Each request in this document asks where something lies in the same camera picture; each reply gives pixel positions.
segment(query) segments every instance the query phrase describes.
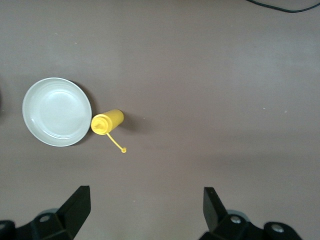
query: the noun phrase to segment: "plate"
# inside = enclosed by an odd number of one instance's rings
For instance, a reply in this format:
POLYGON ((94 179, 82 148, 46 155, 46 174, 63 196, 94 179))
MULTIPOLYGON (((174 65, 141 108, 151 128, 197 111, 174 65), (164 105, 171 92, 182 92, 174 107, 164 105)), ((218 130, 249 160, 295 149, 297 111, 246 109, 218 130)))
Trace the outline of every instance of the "plate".
POLYGON ((37 139, 51 146, 66 147, 87 134, 92 110, 80 87, 69 80, 50 77, 36 82, 27 91, 22 115, 37 139))

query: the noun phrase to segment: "screw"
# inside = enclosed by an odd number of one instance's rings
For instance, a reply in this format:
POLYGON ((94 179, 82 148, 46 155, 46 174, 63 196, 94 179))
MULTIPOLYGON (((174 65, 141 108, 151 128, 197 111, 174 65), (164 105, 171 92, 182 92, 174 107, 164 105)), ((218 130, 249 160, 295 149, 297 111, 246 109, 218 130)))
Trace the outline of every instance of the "screw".
POLYGON ((41 217, 39 221, 41 223, 44 223, 44 222, 48 221, 49 219, 50 219, 50 216, 49 215, 45 215, 45 216, 41 217))
POLYGON ((232 216, 230 219, 234 224, 241 223, 241 219, 238 216, 232 216))
POLYGON ((272 224, 271 228, 277 233, 283 233, 285 231, 279 224, 272 224))

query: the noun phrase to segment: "cable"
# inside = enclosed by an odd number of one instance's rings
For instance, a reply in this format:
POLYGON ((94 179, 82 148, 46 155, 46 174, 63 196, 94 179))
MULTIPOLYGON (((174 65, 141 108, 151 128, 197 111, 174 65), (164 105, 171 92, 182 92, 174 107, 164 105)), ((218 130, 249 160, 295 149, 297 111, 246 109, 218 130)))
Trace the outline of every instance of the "cable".
POLYGON ((300 10, 288 10, 288 9, 285 9, 285 8, 281 8, 281 7, 277 7, 277 6, 272 6, 272 5, 268 5, 268 4, 264 4, 264 3, 261 3, 261 2, 257 2, 257 1, 254 1, 254 0, 246 0, 250 3, 253 3, 253 4, 256 4, 256 5, 259 5, 259 6, 262 6, 262 7, 265 7, 265 8, 268 8, 268 9, 274 9, 274 10, 278 10, 278 11, 281 11, 281 12, 285 12, 285 13, 290 13, 290 14, 295 14, 295 13, 301 13, 301 12, 305 12, 305 11, 308 11, 310 9, 314 9, 318 6, 320 6, 320 2, 316 5, 313 5, 311 7, 307 7, 307 8, 304 8, 304 9, 300 9, 300 10))

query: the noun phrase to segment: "gray table surface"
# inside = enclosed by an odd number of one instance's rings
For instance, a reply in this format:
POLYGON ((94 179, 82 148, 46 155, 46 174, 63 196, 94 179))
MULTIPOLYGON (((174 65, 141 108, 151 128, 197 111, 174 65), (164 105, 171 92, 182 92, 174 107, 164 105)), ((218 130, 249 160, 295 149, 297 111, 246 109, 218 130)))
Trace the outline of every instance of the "gray table surface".
POLYGON ((319 22, 320 7, 245 0, 1 1, 0 219, 21 226, 90 185, 77 240, 197 240, 210 186, 258 227, 320 239, 319 22), (78 84, 93 115, 122 110, 127 153, 91 131, 37 140, 22 101, 48 77, 78 84))

